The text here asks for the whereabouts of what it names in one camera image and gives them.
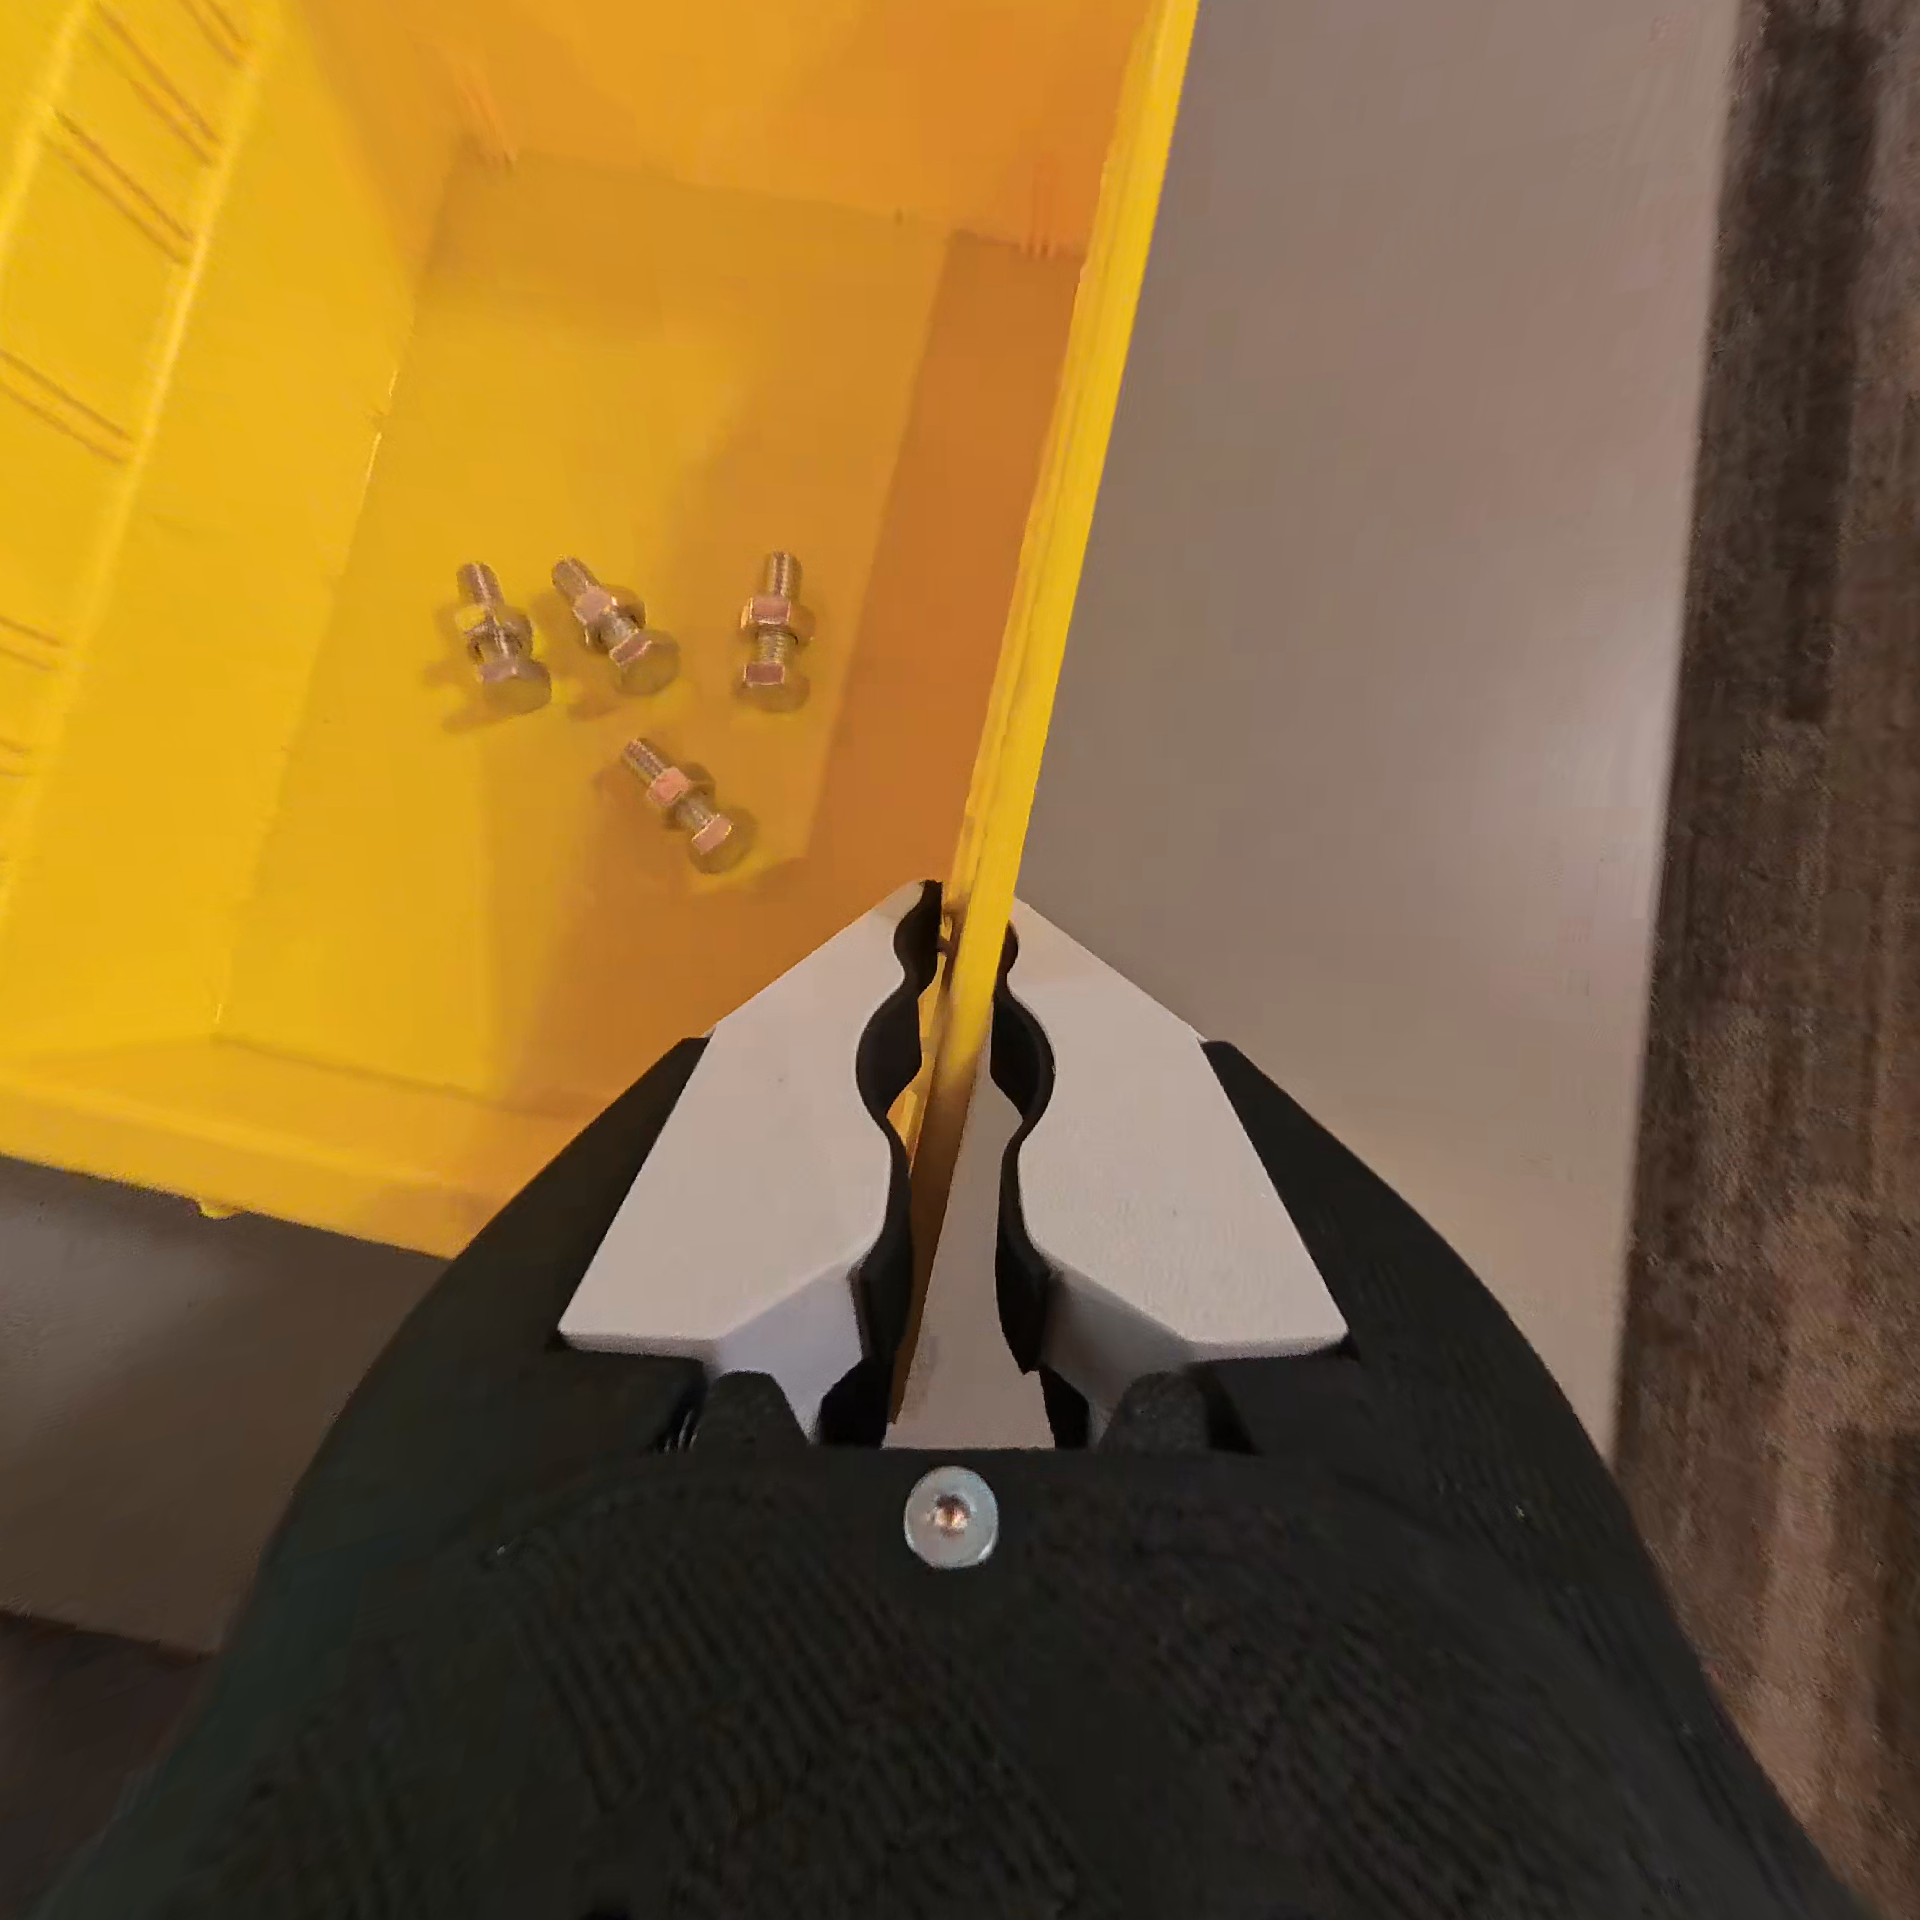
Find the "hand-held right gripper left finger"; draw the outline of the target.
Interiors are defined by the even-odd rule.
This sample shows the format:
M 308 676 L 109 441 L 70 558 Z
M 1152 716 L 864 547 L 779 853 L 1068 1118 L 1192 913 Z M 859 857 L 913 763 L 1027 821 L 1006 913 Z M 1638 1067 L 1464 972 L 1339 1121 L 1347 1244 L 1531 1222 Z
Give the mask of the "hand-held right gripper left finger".
M 909 883 L 718 1022 L 560 1320 L 587 1353 L 772 1379 L 878 1445 L 914 1291 L 891 1121 L 921 1075 L 944 901 Z

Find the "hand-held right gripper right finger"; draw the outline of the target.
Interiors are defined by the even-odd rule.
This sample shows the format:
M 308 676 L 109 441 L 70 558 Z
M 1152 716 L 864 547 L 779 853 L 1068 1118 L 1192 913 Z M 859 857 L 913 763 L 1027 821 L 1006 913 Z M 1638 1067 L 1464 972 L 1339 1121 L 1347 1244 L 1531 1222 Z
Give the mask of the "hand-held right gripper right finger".
M 1046 1420 L 1085 1445 L 1148 1376 L 1338 1350 L 1348 1324 L 1210 1045 L 1014 904 L 996 973 L 996 1305 Z

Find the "steel hex bolt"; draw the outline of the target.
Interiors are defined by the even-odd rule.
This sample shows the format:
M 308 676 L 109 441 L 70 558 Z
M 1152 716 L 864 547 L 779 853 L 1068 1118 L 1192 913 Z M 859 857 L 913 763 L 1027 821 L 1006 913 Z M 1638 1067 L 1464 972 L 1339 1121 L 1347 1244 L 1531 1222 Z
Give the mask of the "steel hex bolt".
M 784 548 L 769 553 L 757 593 L 784 593 L 805 603 L 800 558 Z M 738 625 L 737 630 L 748 649 L 737 675 L 737 696 L 769 714 L 790 714 L 805 706 L 810 678 L 800 658 L 810 643 L 795 644 L 781 634 L 748 635 Z
M 468 561 L 456 570 L 456 627 L 475 683 L 492 706 L 531 714 L 552 698 L 552 678 L 537 658 L 533 617 L 500 588 L 492 565 Z
M 605 586 L 612 593 L 618 593 L 620 596 L 629 596 L 630 602 L 643 603 L 643 600 L 634 590 L 605 582 L 593 566 L 587 566 L 586 561 L 579 561 L 579 558 L 556 561 L 553 566 L 552 566 L 552 586 L 553 586 L 557 600 L 562 602 L 565 610 L 570 613 L 582 644 L 593 654 L 597 654 L 597 651 L 587 644 L 580 627 L 577 625 L 577 617 L 573 617 L 572 605 L 570 605 L 570 596 L 586 586 Z M 645 629 L 646 629 L 645 641 L 646 641 L 646 644 L 645 646 L 630 646 L 630 651 L 620 649 L 618 654 L 612 654 L 612 658 L 609 658 L 603 654 L 597 654 L 597 656 L 603 660 L 603 665 L 612 675 L 612 681 L 624 693 L 630 693 L 635 698 L 645 698 L 645 696 L 651 698 L 651 696 L 661 693 L 664 688 L 668 688 L 678 676 L 678 672 L 682 672 L 682 649 L 673 641 L 673 635 L 664 634 L 658 627 L 651 625 L 651 617 L 649 617 L 649 610 L 646 610 L 645 603 L 643 603 L 643 609 L 645 609 Z
M 634 779 L 641 785 L 643 796 L 643 782 L 634 770 L 635 760 L 665 760 L 683 763 L 685 769 L 705 769 L 696 760 L 668 752 L 649 736 L 630 736 L 629 741 L 624 741 L 620 760 L 624 769 L 634 774 Z M 661 827 L 678 840 L 683 853 L 689 854 L 689 862 L 700 873 L 726 873 L 752 851 L 754 821 L 746 810 L 725 803 L 710 774 L 708 782 L 710 796 L 707 797 L 707 804 L 700 811 L 689 808 L 689 816 L 682 816 L 682 824 L 665 821 L 646 797 L 645 803 L 658 819 Z

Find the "yellow plastic bin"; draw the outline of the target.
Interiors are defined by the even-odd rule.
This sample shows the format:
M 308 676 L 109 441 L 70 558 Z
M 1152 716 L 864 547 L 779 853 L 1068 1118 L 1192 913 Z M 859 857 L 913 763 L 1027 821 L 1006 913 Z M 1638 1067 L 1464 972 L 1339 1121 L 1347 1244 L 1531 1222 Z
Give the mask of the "yellow plastic bin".
M 891 1121 L 949 1157 L 1195 14 L 4 5 L 4 1154 L 456 1257 L 934 880 Z M 777 548 L 795 712 L 737 696 Z

